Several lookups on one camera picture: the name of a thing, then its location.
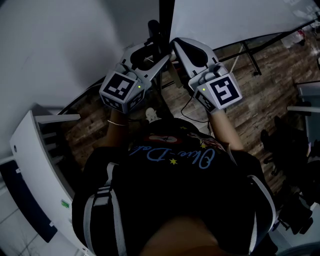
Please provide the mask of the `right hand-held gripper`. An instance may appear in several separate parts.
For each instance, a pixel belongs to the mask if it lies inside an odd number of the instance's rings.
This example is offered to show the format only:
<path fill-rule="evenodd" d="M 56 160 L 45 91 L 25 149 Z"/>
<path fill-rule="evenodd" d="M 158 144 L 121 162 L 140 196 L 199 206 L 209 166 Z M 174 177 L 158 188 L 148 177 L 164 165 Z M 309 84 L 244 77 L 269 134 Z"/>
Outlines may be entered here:
<path fill-rule="evenodd" d="M 228 72 L 223 63 L 218 62 L 209 46 L 184 37 L 174 39 L 172 46 L 191 78 L 188 85 L 193 90 L 193 98 L 208 113 L 223 110 L 243 98 L 234 74 Z M 214 65 L 208 68 L 211 61 Z"/>

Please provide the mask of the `white shoe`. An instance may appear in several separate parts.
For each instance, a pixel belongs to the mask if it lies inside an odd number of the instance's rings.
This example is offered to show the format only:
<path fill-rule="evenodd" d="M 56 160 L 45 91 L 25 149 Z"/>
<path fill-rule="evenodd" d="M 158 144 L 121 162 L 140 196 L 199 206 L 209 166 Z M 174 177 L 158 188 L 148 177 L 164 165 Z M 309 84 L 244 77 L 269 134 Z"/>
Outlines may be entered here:
<path fill-rule="evenodd" d="M 154 110 L 152 107 L 149 107 L 146 111 L 145 111 L 145 116 L 146 116 L 146 120 L 149 123 L 152 123 L 154 121 L 159 120 L 160 118 L 157 116 L 157 111 Z"/>

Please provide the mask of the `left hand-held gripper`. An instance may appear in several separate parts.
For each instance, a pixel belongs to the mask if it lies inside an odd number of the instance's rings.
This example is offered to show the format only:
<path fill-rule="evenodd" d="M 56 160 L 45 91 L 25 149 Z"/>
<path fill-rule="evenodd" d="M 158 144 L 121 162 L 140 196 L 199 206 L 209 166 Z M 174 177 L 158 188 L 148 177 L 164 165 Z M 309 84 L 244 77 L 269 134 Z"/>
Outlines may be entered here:
<path fill-rule="evenodd" d="M 123 114 L 129 113 L 144 99 L 146 91 L 152 85 L 149 80 L 152 80 L 169 60 L 170 55 L 165 55 L 152 67 L 152 42 L 128 48 L 121 58 L 122 64 L 119 63 L 115 70 L 110 70 L 102 83 L 99 90 L 102 102 Z"/>

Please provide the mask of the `black printed t-shirt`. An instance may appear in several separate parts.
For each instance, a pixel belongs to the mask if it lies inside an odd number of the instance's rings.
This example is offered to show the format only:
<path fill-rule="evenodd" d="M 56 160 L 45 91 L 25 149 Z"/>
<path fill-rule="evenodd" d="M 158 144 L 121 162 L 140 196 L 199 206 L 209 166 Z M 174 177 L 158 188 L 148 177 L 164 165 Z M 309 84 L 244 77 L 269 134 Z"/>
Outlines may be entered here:
<path fill-rule="evenodd" d="M 276 210 L 260 162 L 192 123 L 148 124 L 131 149 L 98 147 L 72 202 L 77 238 L 96 256 L 138 256 L 175 217 L 201 220 L 232 254 L 250 254 Z"/>

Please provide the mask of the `black office chair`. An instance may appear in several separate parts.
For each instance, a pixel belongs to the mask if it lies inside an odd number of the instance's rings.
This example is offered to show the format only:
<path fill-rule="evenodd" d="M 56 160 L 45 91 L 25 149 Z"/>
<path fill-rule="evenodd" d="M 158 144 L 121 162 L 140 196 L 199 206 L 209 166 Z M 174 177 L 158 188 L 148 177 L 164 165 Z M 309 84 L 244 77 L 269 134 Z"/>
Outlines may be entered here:
<path fill-rule="evenodd" d="M 304 131 L 291 127 L 278 116 L 274 118 L 274 124 L 272 134 L 265 129 L 260 134 L 264 149 L 271 153 L 263 163 L 274 164 L 272 176 L 277 176 L 281 171 L 296 171 L 309 160 L 320 161 L 320 141 L 311 144 Z"/>

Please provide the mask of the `thin white strip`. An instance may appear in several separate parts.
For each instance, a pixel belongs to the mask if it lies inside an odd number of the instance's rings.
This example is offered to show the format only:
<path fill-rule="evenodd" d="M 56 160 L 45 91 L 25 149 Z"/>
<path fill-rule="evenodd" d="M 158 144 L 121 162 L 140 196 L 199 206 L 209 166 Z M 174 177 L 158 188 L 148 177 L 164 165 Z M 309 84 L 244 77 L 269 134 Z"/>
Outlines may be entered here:
<path fill-rule="evenodd" d="M 235 60 L 234 60 L 234 62 L 232 64 L 232 67 L 230 69 L 231 73 L 233 72 L 233 70 L 234 70 L 234 68 L 235 68 L 235 66 L 236 66 L 236 64 L 238 62 L 238 59 L 239 59 L 240 55 L 242 54 L 243 48 L 244 48 L 244 45 L 242 44 L 240 49 L 239 49 L 239 52 L 238 52 L 237 56 L 235 57 Z"/>

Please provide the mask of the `person's right forearm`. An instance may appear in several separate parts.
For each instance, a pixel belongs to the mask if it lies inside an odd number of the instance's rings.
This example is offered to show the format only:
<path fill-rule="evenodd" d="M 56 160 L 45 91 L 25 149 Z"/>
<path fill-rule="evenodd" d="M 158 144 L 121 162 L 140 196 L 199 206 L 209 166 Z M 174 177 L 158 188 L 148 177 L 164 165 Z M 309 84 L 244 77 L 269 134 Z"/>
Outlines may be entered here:
<path fill-rule="evenodd" d="M 208 119 L 214 137 L 224 144 L 228 144 L 233 151 L 244 151 L 244 145 L 235 127 L 230 122 L 224 110 L 208 114 Z"/>

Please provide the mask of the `grey office desk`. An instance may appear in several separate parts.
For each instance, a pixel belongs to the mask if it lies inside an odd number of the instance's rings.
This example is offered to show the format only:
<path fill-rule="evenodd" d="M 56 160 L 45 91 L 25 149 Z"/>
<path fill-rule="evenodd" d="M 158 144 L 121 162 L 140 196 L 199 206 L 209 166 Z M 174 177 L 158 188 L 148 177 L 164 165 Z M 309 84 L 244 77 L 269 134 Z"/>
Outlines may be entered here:
<path fill-rule="evenodd" d="M 295 105 L 287 106 L 288 112 L 304 116 L 305 132 L 309 142 L 320 142 L 320 80 L 295 84 L 298 101 Z"/>

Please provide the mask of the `person's left forearm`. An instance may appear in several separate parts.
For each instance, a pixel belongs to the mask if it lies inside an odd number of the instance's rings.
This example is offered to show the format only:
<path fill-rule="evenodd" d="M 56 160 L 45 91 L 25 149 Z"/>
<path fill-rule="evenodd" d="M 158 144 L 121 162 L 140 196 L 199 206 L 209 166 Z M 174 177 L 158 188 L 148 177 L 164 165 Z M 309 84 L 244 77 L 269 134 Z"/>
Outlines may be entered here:
<path fill-rule="evenodd" d="M 105 146 L 127 148 L 129 146 L 128 117 L 125 114 L 112 109 L 108 123 Z"/>

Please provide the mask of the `clear plastic bag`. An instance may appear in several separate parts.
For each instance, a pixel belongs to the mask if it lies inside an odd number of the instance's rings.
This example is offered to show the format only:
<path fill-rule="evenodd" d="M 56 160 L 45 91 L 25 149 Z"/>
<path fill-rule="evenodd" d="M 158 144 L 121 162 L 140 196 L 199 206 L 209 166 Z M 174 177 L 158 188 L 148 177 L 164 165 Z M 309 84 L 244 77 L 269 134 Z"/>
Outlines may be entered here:
<path fill-rule="evenodd" d="M 299 29 L 282 38 L 280 41 L 282 42 L 285 48 L 290 49 L 294 45 L 304 46 L 306 42 L 305 37 L 306 33 L 302 29 Z"/>

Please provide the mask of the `white shelf unit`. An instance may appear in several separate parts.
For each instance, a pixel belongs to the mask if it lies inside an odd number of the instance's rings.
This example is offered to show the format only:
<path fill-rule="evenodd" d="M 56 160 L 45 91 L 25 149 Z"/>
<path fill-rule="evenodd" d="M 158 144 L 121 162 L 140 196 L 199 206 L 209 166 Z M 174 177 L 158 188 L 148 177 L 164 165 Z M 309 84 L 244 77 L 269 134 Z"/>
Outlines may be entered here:
<path fill-rule="evenodd" d="M 9 256 L 94 256 L 76 236 L 72 220 L 76 169 L 70 165 L 60 130 L 62 122 L 76 121 L 79 114 L 52 114 L 35 105 L 20 120 L 10 140 L 12 155 L 0 165 L 14 160 L 18 171 L 41 209 L 57 228 L 47 243 L 34 230 L 6 188 L 11 209 L 0 205 L 0 248 Z M 69 208 L 61 204 L 69 203 Z"/>

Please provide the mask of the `dark blue divider panel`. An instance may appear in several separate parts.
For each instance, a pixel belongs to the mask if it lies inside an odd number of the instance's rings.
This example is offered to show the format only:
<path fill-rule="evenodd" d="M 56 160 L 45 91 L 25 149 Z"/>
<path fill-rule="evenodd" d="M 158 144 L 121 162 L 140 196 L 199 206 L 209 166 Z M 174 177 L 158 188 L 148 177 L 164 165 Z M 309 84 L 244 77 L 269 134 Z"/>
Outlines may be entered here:
<path fill-rule="evenodd" d="M 49 243 L 58 230 L 35 200 L 22 174 L 19 172 L 16 161 L 10 160 L 1 164 L 0 174 L 23 216 L 40 237 L 46 243 Z"/>

